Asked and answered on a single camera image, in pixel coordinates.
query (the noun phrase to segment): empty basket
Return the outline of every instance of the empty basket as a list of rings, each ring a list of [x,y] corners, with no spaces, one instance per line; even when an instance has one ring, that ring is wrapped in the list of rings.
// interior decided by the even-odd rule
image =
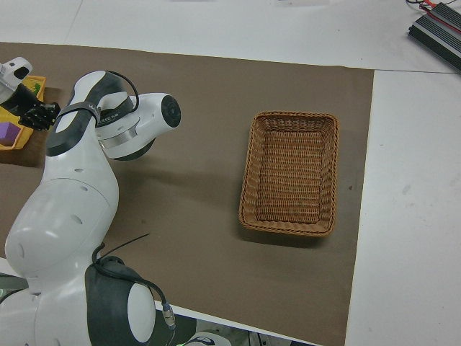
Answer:
[[[336,213],[338,120],[263,112],[251,125],[239,220],[249,229],[326,236]]]

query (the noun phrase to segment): yellow tray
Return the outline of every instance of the yellow tray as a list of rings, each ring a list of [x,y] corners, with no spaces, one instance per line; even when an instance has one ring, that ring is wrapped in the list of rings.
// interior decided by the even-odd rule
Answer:
[[[29,90],[31,90],[40,101],[43,101],[43,94],[45,93],[45,77],[41,76],[28,76],[22,82]],[[12,149],[22,149],[24,145],[29,140],[33,129],[22,126],[18,123],[19,117],[11,114],[7,110],[0,108],[0,123],[13,123],[20,128],[20,131],[16,137],[12,146],[2,146],[0,144],[0,150],[12,150]]]

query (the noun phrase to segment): gray fabric strap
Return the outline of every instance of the gray fabric strap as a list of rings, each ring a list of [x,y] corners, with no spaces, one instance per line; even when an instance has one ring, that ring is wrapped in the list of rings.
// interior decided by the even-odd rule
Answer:
[[[99,109],[93,105],[90,102],[77,102],[72,105],[64,107],[60,112],[58,117],[61,117],[67,113],[74,112],[76,110],[88,110],[95,118],[96,118],[96,124],[99,124],[99,121],[101,121],[101,112]]]

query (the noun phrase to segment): white tabletop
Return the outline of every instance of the white tabletop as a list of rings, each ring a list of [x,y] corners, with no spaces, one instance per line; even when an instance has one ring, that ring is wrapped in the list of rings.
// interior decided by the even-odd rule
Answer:
[[[461,76],[407,37],[422,12],[404,0],[4,0],[1,10],[17,14],[2,16],[4,42],[379,70],[346,345],[460,344]]]

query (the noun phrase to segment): cable connector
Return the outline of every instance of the cable connector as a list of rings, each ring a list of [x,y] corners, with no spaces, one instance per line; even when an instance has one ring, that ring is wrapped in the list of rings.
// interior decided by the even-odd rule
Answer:
[[[163,311],[161,312],[164,315],[165,323],[169,329],[173,330],[176,328],[176,319],[174,318],[174,312],[169,303],[161,304],[163,306]]]

